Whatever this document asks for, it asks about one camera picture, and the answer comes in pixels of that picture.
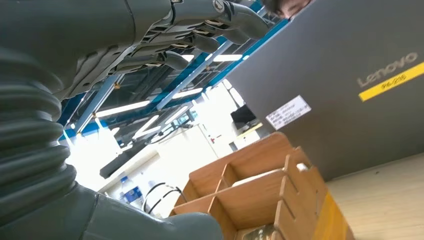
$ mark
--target laptop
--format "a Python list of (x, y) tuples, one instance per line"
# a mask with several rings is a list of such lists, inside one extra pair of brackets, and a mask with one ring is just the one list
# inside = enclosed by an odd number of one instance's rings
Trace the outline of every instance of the laptop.
[(424, 1), (316, 0), (227, 79), (325, 180), (424, 152)]

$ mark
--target wooden compartment box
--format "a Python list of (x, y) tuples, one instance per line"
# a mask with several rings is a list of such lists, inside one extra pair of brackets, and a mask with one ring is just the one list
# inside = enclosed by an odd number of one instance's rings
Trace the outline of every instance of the wooden compartment box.
[(189, 175), (171, 215), (201, 212), (225, 240), (273, 224), (273, 240), (353, 240), (345, 218), (300, 147), (277, 132)]

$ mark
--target water bottle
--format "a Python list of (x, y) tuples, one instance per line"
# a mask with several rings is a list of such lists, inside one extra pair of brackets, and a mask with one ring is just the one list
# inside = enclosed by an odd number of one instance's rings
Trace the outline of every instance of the water bottle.
[(124, 192), (123, 191), (121, 191), (120, 193), (119, 193), (119, 201), (121, 202), (121, 203), (124, 203), (124, 204), (128, 204), (129, 202), (127, 202), (127, 199), (125, 198), (125, 194), (124, 194)]
[(142, 210), (143, 195), (140, 188), (127, 176), (121, 178), (122, 193), (125, 200), (133, 207)]
[[(147, 178), (146, 178), (146, 176), (144, 175), (143, 172), (141, 172), (140, 175), (141, 175), (140, 178), (141, 178), (141, 182), (142, 182), (142, 184), (141, 184), (141, 194), (144, 195), (145, 197), (147, 197), (147, 194), (148, 194), (149, 190), (153, 186), (155, 186), (156, 183), (153, 180), (147, 181)], [(149, 204), (147, 203), (147, 198), (145, 198), (144, 201), (146, 201), (146, 203), (145, 203), (145, 205), (146, 205), (145, 206), (145, 210), (148, 213), (151, 208), (150, 208)]]

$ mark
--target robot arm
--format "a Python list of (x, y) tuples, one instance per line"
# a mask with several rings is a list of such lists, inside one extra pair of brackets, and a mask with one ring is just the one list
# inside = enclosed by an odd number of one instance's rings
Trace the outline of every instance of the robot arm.
[(173, 48), (260, 38), (265, 22), (224, 0), (4, 0), (0, 3), (0, 239), (221, 239), (202, 214), (164, 220), (75, 182), (57, 145), (60, 100), (145, 65), (184, 68)]

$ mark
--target person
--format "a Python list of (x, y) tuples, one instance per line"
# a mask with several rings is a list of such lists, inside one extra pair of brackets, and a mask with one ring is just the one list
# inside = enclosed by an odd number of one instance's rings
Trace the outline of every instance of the person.
[(312, 0), (262, 0), (262, 4), (272, 14), (292, 19)]

